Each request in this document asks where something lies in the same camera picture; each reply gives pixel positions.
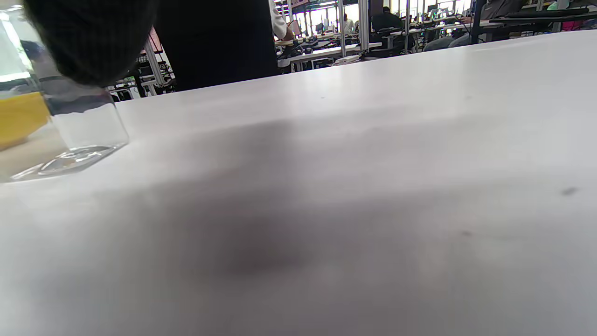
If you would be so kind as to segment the person's right hand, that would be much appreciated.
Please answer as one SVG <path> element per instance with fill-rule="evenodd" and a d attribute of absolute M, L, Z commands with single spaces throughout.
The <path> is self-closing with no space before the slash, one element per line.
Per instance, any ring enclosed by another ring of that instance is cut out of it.
<path fill-rule="evenodd" d="M 148 40 L 157 0 L 24 0 L 24 11 L 58 71 L 105 87 L 134 65 Z"/>

